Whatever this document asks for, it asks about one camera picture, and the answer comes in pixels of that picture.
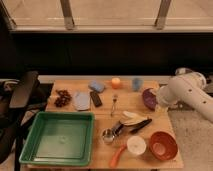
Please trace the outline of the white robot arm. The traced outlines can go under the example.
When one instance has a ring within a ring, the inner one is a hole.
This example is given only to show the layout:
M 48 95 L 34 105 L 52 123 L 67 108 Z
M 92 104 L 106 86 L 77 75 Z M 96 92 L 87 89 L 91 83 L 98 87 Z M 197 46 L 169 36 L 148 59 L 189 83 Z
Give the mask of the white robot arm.
M 213 123 L 213 97 L 204 92 L 206 85 L 206 78 L 201 73 L 176 75 L 157 90 L 156 100 L 161 107 L 183 101 Z

